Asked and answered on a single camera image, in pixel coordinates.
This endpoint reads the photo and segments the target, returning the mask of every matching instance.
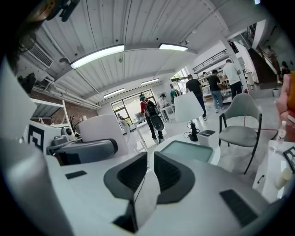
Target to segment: bottle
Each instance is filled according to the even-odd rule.
[[[282,126],[279,128],[277,132],[275,149],[278,149],[279,146],[284,142],[285,136],[286,136],[286,121],[283,120]]]

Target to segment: chair seat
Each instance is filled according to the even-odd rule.
[[[241,147],[254,147],[257,133],[249,127],[233,125],[221,131],[219,139]]]

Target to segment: white corrugated ceiling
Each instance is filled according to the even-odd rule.
[[[81,0],[67,22],[60,17],[46,21],[37,32],[37,43],[54,60],[46,71],[62,89],[91,98],[147,77],[177,72],[198,49],[228,30],[231,18],[216,7],[230,0]],[[189,52],[155,49],[161,42],[189,40]],[[93,61],[68,73],[63,57],[72,62],[88,53],[123,43],[131,48]]]

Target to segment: backpack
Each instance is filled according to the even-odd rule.
[[[146,106],[144,108],[147,117],[153,117],[158,115],[158,109],[152,101],[142,101]]]

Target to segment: white t-shirt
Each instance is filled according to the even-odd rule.
[[[163,106],[168,104],[168,102],[167,102],[166,98],[163,99],[162,97],[160,97],[159,98],[159,104],[160,104],[160,107],[163,108]]]
[[[233,63],[226,63],[222,70],[229,79],[230,85],[241,81]]]

